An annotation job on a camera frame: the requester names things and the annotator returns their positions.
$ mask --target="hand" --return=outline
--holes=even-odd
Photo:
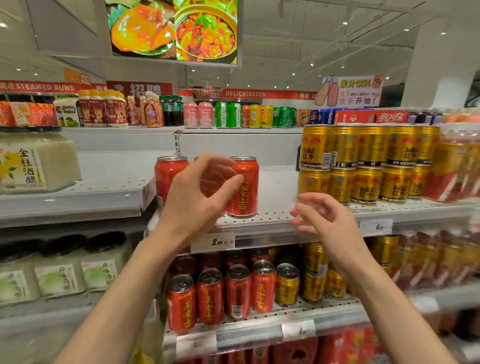
[[[206,234],[243,182],[231,168],[234,164],[230,158],[202,153],[174,177],[155,230],[179,241],[178,248]],[[200,189],[216,192],[207,198]]]
[[[298,195],[290,211],[297,231],[318,235],[328,258],[345,277],[354,278],[358,269],[376,264],[363,240],[353,214],[328,194]]]

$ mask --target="ceiling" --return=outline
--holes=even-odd
[[[95,3],[101,0],[56,1],[102,37],[106,23],[95,12]],[[0,3],[0,22],[7,25],[0,27],[0,79],[63,81],[63,64],[37,52],[26,9],[26,0]],[[189,85],[195,86],[288,86],[313,91],[323,79],[320,76],[329,73],[384,74],[389,76],[387,85],[399,84],[406,80],[422,24],[438,17],[447,19],[446,27],[450,21],[476,24],[479,11],[475,0],[244,0],[242,67],[230,72],[187,66],[187,78],[193,79]],[[166,77],[155,71],[159,67],[156,62],[91,58],[103,69],[90,74],[93,82],[111,76],[113,68],[117,69],[115,75],[130,81],[149,77],[161,82]]]

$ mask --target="glass jar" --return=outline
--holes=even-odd
[[[82,270],[87,288],[105,291],[125,266],[130,249],[124,232],[111,231],[91,238],[82,257]]]
[[[82,179],[72,140],[58,126],[0,127],[0,180],[6,194],[61,190]]]
[[[22,240],[0,248],[0,306],[40,298],[35,279],[34,257],[41,240]]]
[[[35,275],[42,296],[60,297],[86,291],[82,265],[87,242],[83,235],[67,235],[49,242],[35,262]]]

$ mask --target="red can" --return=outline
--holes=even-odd
[[[225,354],[225,364],[247,364],[246,350]]]
[[[163,207],[172,184],[173,177],[182,172],[189,165],[187,157],[168,156],[156,159],[155,186],[158,205]]]
[[[241,127],[248,128],[248,113],[250,110],[250,106],[245,105],[241,108]]]
[[[250,249],[250,261],[255,263],[257,260],[270,260],[268,248]]]
[[[269,352],[269,346],[249,350],[250,364],[268,364],[270,360]]]
[[[179,274],[188,274],[189,276],[195,277],[195,272],[197,270],[197,261],[191,255],[177,256],[175,258],[171,274],[172,277]]]
[[[208,268],[217,268],[222,267],[222,256],[220,253],[205,253],[202,255],[202,270]]]
[[[229,250],[227,251],[227,261],[225,265],[230,268],[235,264],[243,264],[244,266],[247,265],[247,258],[245,256],[245,252],[243,250]]]
[[[219,325],[225,316],[222,273],[208,268],[198,276],[198,316],[204,325]]]
[[[202,364],[222,364],[222,356],[212,355],[206,358],[202,358]]]
[[[195,326],[197,291],[191,276],[180,274],[170,280],[167,303],[171,330],[181,333]]]
[[[249,269],[242,264],[231,266],[225,284],[227,315],[232,318],[247,317],[252,307],[252,278]]]
[[[243,175],[240,190],[233,195],[227,205],[227,212],[232,216],[248,217],[257,213],[258,205],[258,167],[257,158],[250,156],[230,157],[236,164],[232,169]]]
[[[270,312],[276,291],[275,266],[268,260],[257,260],[252,272],[252,307],[259,312]]]

